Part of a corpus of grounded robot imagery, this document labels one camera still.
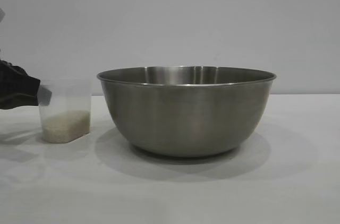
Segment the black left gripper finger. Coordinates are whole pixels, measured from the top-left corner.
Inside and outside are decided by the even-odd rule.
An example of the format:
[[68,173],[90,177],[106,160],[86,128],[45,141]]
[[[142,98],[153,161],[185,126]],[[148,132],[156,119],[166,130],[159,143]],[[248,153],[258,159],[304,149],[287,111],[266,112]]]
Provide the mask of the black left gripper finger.
[[1,60],[1,102],[21,98],[24,102],[37,102],[40,80],[26,71]]
[[48,106],[51,100],[51,91],[45,87],[40,87],[37,94],[27,96],[19,93],[1,92],[1,110],[9,110],[23,106]]

